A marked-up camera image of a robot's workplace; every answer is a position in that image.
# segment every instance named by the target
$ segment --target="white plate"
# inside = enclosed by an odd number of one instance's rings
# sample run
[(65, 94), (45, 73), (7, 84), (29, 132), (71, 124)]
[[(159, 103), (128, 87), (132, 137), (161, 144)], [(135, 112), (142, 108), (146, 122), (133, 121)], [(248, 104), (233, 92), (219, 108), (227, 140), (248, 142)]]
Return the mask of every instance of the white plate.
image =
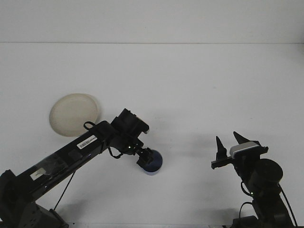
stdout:
[(69, 94), (57, 101), (49, 115), (49, 122), (55, 132), (63, 136), (79, 136), (86, 132), (86, 121), (96, 122), (98, 108), (95, 101), (86, 94)]

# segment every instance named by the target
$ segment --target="cable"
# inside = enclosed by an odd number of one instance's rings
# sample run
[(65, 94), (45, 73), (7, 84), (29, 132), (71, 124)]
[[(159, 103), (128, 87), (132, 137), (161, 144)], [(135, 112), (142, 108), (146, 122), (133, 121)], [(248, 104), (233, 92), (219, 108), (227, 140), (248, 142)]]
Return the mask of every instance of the cable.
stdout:
[(244, 184), (244, 182), (242, 181), (242, 182), (241, 182), (241, 189), (242, 189), (243, 193), (245, 193), (246, 195), (252, 197), (252, 195), (244, 189), (243, 184)]
[(298, 228), (298, 224), (297, 224), (297, 222), (296, 222), (296, 220), (295, 220), (294, 212), (293, 212), (293, 210), (291, 209), (291, 206), (290, 206), (289, 201), (288, 201), (288, 199), (287, 199), (287, 197), (286, 197), (286, 195), (285, 195), (285, 192), (283, 191), (281, 185), (280, 185), (280, 184), (278, 184), (278, 185), (279, 185), (279, 187), (280, 187), (280, 189), (281, 189), (281, 191), (282, 191), (282, 194), (283, 194), (283, 196), (284, 196), (284, 198), (285, 198), (285, 200), (286, 200), (286, 203), (287, 203), (287, 205), (288, 205), (288, 207), (289, 207), (290, 213), (291, 213), (291, 215), (292, 215), (292, 217), (293, 217), (293, 220), (294, 220), (295, 227)]
[(119, 155), (114, 156), (113, 153), (112, 153), (112, 151), (111, 151), (111, 148), (110, 148), (110, 147), (108, 148), (108, 150), (109, 150), (110, 155), (111, 155), (112, 157), (116, 158), (116, 159), (119, 159), (119, 158), (123, 155), (123, 153), (120, 153)]
[(246, 205), (246, 204), (252, 205), (252, 202), (245, 202), (245, 203), (242, 204), (241, 208), (239, 209), (239, 213), (238, 213), (239, 221), (241, 221), (241, 211), (242, 211), (242, 208), (243, 208), (243, 206)]
[(74, 177), (75, 172), (73, 172), (73, 174), (72, 174), (70, 180), (68, 181), (68, 183), (67, 183), (67, 185), (66, 185), (66, 188), (63, 190), (63, 193), (62, 193), (62, 195), (60, 196), (60, 198), (59, 198), (59, 200), (58, 200), (56, 206), (54, 207), (54, 210), (56, 210), (56, 207), (58, 206), (58, 204), (59, 204), (59, 202), (61, 201), (63, 195), (65, 194), (65, 192), (66, 192), (66, 190), (67, 190), (69, 184), (71, 183), (72, 178)]

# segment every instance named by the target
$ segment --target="white wall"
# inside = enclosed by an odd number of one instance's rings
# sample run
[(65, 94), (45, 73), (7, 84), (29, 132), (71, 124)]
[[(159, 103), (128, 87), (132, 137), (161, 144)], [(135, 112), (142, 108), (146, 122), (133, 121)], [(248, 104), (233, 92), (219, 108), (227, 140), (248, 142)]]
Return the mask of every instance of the white wall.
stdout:
[(0, 41), (303, 43), (304, 1), (2, 0)]
[[(99, 155), (62, 199), (66, 221), (230, 223), (249, 199), (232, 166), (210, 162), (215, 136), (229, 149), (238, 131), (269, 146), (263, 157), (282, 166), (304, 224), (304, 45), (290, 44), (303, 43), (303, 8), (296, 0), (1, 1), (0, 172), (17, 175), (73, 140), (52, 131), (49, 111), (66, 94), (89, 93), (102, 120), (126, 107), (149, 124), (141, 139), (164, 165), (148, 176), (133, 156)], [(53, 207), (66, 181), (38, 203)]]

